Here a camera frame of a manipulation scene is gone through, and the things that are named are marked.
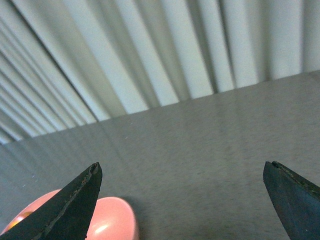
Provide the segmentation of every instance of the gray table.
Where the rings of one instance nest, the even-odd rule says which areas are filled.
[[[142,240],[288,240],[265,161],[320,185],[319,156],[320,71],[2,146],[0,228],[99,161]]]

